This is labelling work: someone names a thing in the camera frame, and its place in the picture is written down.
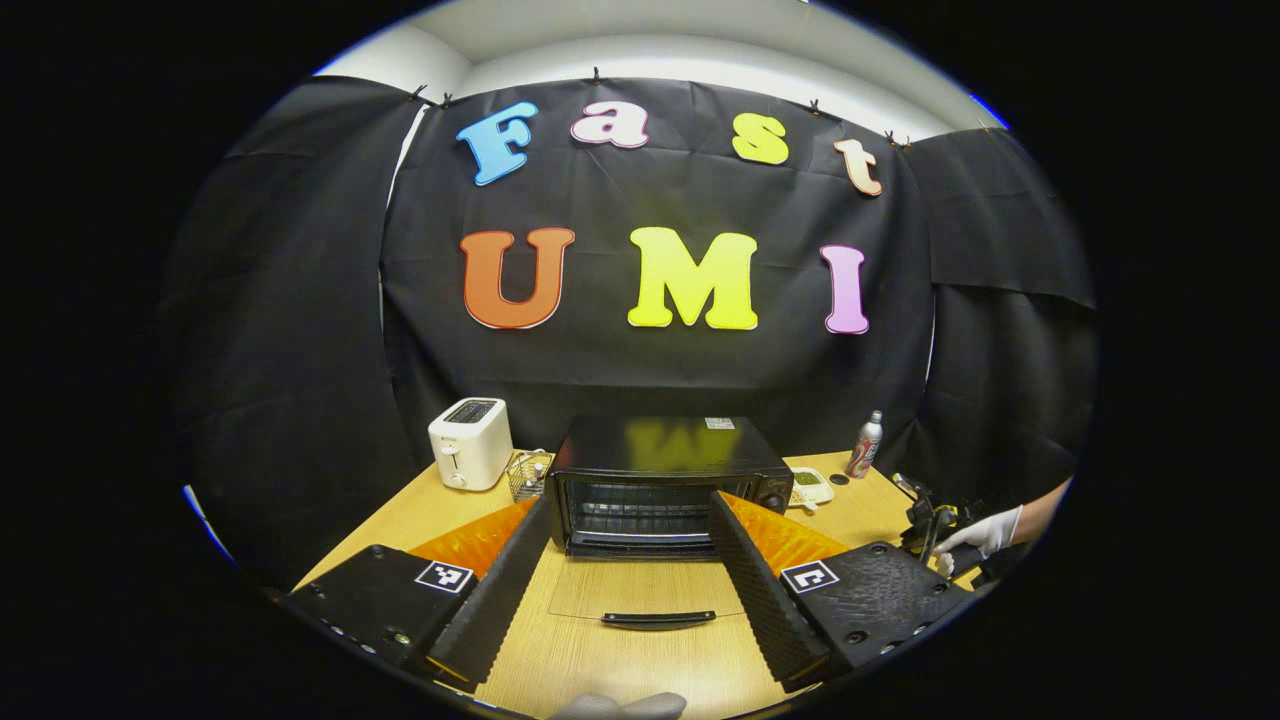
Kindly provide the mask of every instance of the blue letter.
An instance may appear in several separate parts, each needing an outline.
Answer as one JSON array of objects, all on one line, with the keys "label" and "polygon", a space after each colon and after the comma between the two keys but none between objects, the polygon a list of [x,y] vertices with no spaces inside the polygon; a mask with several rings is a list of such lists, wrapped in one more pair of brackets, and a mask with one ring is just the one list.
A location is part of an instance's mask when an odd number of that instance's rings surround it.
[{"label": "blue letter", "polygon": [[[480,165],[480,172],[476,173],[476,184],[489,184],[529,160],[524,152],[512,152],[507,143],[515,142],[521,147],[529,145],[532,133],[529,132],[529,126],[516,118],[532,118],[536,114],[538,106],[532,102],[516,102],[500,113],[494,113],[479,123],[458,131],[457,140],[467,141],[471,152],[476,156],[476,164]],[[507,122],[507,128],[499,131],[498,126],[504,122]]]}]

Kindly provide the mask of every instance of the black cloth backdrop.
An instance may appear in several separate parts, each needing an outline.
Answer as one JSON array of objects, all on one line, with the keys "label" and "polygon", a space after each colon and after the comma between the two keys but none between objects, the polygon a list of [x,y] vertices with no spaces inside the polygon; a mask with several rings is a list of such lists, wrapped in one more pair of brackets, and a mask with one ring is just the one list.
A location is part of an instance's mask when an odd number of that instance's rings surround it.
[{"label": "black cloth backdrop", "polygon": [[237,564],[292,589],[413,477],[378,256],[419,102],[314,78],[227,154],[174,241],[159,327],[184,482]]},{"label": "black cloth backdrop", "polygon": [[[303,83],[228,155],[175,247],[161,318],[192,484],[230,552],[270,584],[292,587],[429,465],[428,424],[466,396],[507,400],[516,445],[548,450],[573,414],[620,413],[748,415],[783,455],[827,452],[851,447],[879,409],[882,471],[992,509],[1070,474],[1093,395],[1092,291],[1079,238],[1007,132],[902,147],[753,92],[541,83],[428,108],[388,208],[421,106],[407,100],[367,81]],[[573,140],[581,109],[602,100],[645,108],[649,142]],[[539,109],[524,120],[532,141],[513,147],[529,160],[477,187],[457,132],[520,101]],[[783,164],[737,156],[739,113],[782,122]],[[877,158],[881,196],[849,179],[833,147],[849,137]],[[675,229],[694,260],[719,233],[755,238],[759,325],[686,327],[677,314],[631,327],[630,234],[646,225]],[[576,236],[556,314],[521,331],[472,319],[460,241],[512,233],[502,290],[521,301],[526,236],[548,227]],[[864,334],[824,328],[828,243],[865,255]]]},{"label": "black cloth backdrop", "polygon": [[[625,100],[645,108],[649,142],[588,145],[570,135],[582,108]],[[516,102],[538,114],[527,163],[476,186],[462,128]],[[790,156],[781,165],[741,159],[732,147],[740,113],[774,117]],[[884,190],[859,192],[833,143],[855,137],[877,156]],[[604,79],[513,87],[429,109],[401,165],[387,220],[383,283],[397,397],[408,437],[426,452],[428,424],[462,396],[508,402],[520,446],[554,450],[577,413],[746,415],[783,455],[852,447],[872,410],[901,434],[924,389],[932,288],[920,200],[902,154],[879,133],[806,108],[707,85]],[[675,229],[695,261],[724,232],[753,237],[753,331],[678,318],[636,328],[627,311],[640,287],[631,232]],[[534,290],[530,231],[573,231],[561,305],[545,323],[497,331],[462,304],[474,232],[504,231],[511,301]],[[831,274],[823,245],[859,249],[867,333],[832,334]],[[668,307],[675,309],[668,296]],[[705,310],[710,307],[708,300]]]},{"label": "black cloth backdrop", "polygon": [[1097,379],[1084,246],[1048,179],[1005,131],[906,151],[928,222],[937,329],[897,469],[991,511],[1075,471]]}]

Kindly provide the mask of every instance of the hand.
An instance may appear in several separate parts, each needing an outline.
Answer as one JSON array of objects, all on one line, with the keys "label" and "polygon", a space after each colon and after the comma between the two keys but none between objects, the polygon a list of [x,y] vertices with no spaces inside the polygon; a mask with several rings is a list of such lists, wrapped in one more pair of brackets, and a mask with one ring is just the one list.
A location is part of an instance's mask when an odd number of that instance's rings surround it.
[{"label": "hand", "polygon": [[1021,518],[1023,506],[1005,510],[995,515],[983,518],[977,523],[955,532],[946,541],[933,548],[933,555],[938,556],[938,571],[951,577],[955,561],[947,552],[960,543],[969,543],[978,548],[982,559],[991,557],[996,551],[1004,550],[1012,543],[1014,533],[1018,530],[1018,519]]}]

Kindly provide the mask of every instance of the peach letter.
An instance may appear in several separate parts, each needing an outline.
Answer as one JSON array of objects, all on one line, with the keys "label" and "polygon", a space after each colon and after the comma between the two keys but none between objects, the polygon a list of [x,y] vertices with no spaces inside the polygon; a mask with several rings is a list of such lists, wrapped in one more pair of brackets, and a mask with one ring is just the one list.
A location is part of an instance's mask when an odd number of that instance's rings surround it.
[{"label": "peach letter", "polygon": [[836,142],[836,150],[845,155],[845,170],[849,179],[854,181],[854,187],[872,197],[881,193],[879,181],[872,179],[870,167],[876,164],[876,156],[863,150],[863,143],[854,138]]}]

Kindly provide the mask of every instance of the wire basket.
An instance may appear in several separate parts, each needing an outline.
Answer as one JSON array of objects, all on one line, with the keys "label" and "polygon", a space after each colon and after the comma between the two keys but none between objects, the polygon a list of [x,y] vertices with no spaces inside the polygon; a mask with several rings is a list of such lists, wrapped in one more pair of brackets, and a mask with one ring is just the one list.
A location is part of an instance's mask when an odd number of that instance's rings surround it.
[{"label": "wire basket", "polygon": [[507,486],[511,500],[520,502],[543,495],[547,469],[552,464],[552,454],[543,450],[521,450],[507,465]]}]

